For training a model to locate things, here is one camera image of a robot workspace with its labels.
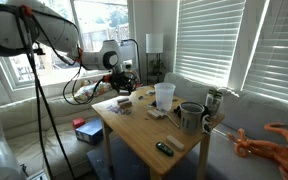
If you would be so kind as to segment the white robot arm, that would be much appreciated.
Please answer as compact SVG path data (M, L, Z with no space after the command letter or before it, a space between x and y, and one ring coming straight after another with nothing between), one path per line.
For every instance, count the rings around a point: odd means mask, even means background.
M131 94L136 80L122 68L122 46L114 40L103 42L98 52L82 50L79 45L79 29L38 0L8 0L0 3L0 56L25 54L31 65L34 56L41 51L35 43L42 43L54 52L63 52L60 59L69 64L80 64L86 70L110 70L103 79L120 95ZM0 180L26 180L20 164L13 155L0 123Z

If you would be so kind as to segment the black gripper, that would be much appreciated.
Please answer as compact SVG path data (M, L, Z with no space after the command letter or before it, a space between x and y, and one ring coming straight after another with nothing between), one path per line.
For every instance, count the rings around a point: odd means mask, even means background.
M115 73L112 75L111 86L119 95L130 95L136 90L138 77L133 72Z

